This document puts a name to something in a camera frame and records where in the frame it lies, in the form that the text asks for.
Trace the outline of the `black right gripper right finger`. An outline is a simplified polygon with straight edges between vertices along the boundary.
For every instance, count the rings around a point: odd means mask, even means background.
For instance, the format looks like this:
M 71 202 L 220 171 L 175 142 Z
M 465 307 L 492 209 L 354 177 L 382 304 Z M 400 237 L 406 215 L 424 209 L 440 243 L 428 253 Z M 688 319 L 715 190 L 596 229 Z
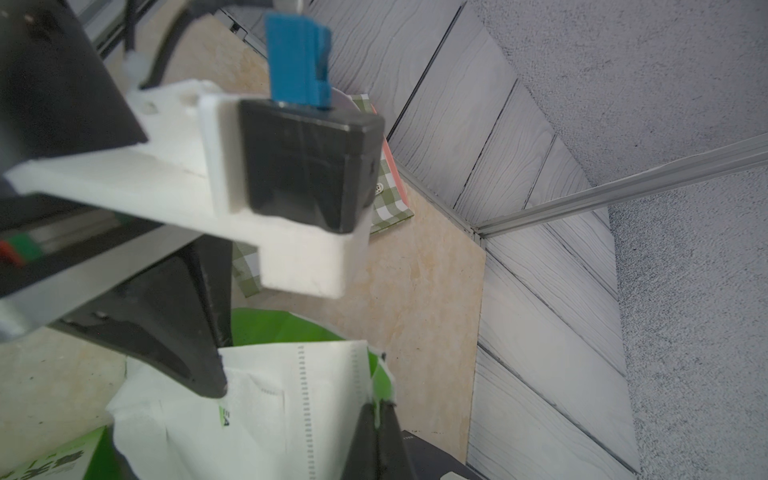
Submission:
M 377 478 L 379 480 L 414 480 L 416 475 L 405 449 L 395 404 L 382 401 L 377 427 Z

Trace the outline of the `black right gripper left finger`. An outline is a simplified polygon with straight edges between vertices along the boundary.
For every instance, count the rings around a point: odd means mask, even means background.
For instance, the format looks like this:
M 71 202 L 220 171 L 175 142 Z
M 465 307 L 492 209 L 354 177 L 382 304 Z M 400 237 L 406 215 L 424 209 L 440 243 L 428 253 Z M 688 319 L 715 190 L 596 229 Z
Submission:
M 373 404 L 365 404 L 358 417 L 341 480 L 378 478 L 378 437 Z

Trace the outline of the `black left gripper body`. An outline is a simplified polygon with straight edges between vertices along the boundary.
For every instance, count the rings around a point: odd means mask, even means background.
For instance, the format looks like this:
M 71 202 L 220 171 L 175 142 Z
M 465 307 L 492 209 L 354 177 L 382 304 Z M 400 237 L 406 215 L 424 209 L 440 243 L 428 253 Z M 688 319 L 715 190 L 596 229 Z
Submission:
M 146 80 L 120 95 L 66 4 L 3 3 L 2 89 L 23 104 L 1 135 L 11 190 L 232 239 L 234 117 L 226 96 L 210 81 L 162 84 L 185 30 L 218 8 L 185 3 Z

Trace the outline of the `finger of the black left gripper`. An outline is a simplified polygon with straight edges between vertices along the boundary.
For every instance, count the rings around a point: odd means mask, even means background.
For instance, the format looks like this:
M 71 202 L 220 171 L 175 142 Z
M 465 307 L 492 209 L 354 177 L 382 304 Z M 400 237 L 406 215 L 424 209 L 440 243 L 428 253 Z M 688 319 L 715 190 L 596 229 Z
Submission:
M 232 253 L 231 241 L 203 235 L 51 326 L 222 398 L 219 351 L 233 344 Z

